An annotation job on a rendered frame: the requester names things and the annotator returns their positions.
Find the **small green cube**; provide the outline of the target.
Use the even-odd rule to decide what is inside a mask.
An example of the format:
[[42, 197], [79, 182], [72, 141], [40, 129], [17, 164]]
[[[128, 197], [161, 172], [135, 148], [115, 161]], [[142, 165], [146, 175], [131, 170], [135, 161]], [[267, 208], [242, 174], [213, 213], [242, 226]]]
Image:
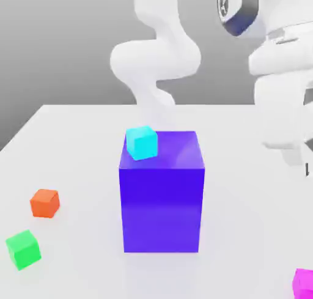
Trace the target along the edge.
[[39, 243], [30, 230], [6, 239], [6, 247], [18, 270], [22, 270], [42, 258]]

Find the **small cyan cube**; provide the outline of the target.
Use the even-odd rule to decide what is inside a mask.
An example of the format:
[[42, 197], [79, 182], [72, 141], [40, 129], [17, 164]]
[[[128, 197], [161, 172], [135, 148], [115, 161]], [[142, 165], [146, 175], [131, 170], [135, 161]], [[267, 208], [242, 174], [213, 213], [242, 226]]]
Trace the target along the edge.
[[149, 126], [126, 130], [127, 151], [135, 161], [158, 155], [158, 135]]

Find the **large blue box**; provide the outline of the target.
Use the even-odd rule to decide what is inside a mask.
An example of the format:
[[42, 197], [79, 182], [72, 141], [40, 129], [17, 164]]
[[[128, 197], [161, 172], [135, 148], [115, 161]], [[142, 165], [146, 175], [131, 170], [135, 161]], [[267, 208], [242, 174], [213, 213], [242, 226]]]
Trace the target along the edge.
[[126, 253], [199, 250], [205, 164], [194, 131], [158, 132], [158, 155], [135, 161], [122, 149], [119, 165]]

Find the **small orange cube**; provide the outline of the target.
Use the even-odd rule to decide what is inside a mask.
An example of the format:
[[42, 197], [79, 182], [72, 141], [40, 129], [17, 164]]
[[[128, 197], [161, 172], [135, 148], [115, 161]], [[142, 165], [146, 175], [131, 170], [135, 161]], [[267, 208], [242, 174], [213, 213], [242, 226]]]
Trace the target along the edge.
[[34, 217], [52, 218], [60, 207], [57, 190], [39, 189], [30, 200]]

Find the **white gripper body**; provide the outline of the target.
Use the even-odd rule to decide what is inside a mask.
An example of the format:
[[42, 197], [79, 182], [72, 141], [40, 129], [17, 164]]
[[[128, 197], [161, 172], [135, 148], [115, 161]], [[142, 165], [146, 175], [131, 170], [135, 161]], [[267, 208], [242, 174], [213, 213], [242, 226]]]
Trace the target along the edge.
[[257, 79], [254, 102], [260, 114], [262, 143], [269, 149], [296, 149], [304, 138], [306, 89], [313, 75], [267, 75]]

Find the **small magenta cube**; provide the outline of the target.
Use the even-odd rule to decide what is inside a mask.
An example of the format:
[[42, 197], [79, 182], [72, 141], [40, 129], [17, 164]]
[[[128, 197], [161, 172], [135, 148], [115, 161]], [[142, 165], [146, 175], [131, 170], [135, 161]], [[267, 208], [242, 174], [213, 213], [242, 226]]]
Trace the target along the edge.
[[297, 268], [292, 289], [295, 299], [313, 299], [313, 270]]

